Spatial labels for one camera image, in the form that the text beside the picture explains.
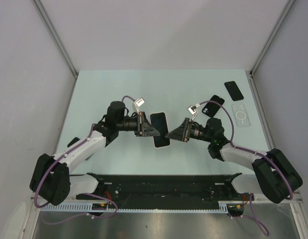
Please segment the black phone case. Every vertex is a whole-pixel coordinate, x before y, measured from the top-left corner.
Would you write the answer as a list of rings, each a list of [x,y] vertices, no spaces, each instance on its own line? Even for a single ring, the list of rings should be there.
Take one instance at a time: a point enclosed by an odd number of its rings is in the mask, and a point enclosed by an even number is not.
[[[210,100],[217,102],[220,105],[223,105],[225,103],[225,100],[218,95],[213,95]],[[219,105],[215,103],[206,103],[206,105],[202,109],[202,113],[210,118],[213,118],[219,110]]]

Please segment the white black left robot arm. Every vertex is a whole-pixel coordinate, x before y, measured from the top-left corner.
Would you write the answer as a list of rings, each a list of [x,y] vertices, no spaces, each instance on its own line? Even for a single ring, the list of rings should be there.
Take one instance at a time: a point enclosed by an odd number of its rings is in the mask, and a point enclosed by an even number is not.
[[[134,100],[134,113],[130,116],[123,101],[110,103],[107,113],[97,123],[91,125],[88,135],[71,142],[63,152],[55,155],[43,154],[36,163],[30,189],[34,192],[34,205],[38,197],[47,204],[59,205],[68,196],[88,193],[99,199],[105,193],[105,187],[89,174],[71,179],[70,174],[87,158],[112,143],[121,131],[132,131],[137,137],[159,136],[160,133],[148,121],[145,112],[139,110],[145,103],[143,98]]]

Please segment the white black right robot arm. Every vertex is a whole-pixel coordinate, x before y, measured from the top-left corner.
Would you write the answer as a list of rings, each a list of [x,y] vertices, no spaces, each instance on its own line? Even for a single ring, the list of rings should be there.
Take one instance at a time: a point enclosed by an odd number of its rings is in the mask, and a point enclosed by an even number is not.
[[[234,145],[224,135],[220,119],[210,118],[202,126],[189,118],[166,134],[168,139],[188,142],[191,138],[208,142],[208,152],[213,159],[232,162],[248,168],[254,175],[239,173],[224,187],[225,196],[236,200],[242,193],[263,194],[279,204],[290,200],[293,192],[303,185],[303,180],[279,149],[259,152]]]

